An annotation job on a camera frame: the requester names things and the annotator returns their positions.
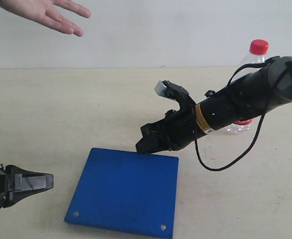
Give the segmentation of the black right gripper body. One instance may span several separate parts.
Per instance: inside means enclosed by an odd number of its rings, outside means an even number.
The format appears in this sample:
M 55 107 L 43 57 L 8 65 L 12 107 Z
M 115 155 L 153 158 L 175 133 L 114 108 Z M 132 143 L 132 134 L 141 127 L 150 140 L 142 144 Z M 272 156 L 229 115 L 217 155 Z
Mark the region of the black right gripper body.
M 194 100 L 184 93 L 161 93 L 161 97 L 178 102 L 180 109 L 167 112 L 159 120 L 159 151 L 178 151 L 194 140 L 196 131 L 193 106 Z

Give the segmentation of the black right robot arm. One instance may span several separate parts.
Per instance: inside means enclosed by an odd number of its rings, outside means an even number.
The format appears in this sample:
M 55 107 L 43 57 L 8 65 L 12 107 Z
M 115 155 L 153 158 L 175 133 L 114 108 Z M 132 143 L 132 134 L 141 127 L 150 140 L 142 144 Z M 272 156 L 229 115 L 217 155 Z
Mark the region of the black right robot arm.
M 241 76 L 217 92 L 206 92 L 200 103 L 182 86 L 159 81 L 156 93 L 178 102 L 180 109 L 169 110 L 163 119 L 142 126 L 136 151 L 178 151 L 238 120 L 250 120 L 292 103 L 292 57 L 273 57 L 255 66 L 258 71 Z

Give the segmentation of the person's open hand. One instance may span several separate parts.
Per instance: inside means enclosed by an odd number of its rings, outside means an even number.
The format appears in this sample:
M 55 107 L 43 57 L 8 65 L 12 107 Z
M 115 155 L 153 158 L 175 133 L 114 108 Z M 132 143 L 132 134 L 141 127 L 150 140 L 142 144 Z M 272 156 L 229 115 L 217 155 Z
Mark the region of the person's open hand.
M 92 13 L 84 6 L 71 0 L 0 0 L 0 8 L 36 22 L 62 34 L 82 37 L 83 30 L 65 18 L 55 7 L 73 12 L 81 17 L 90 18 Z

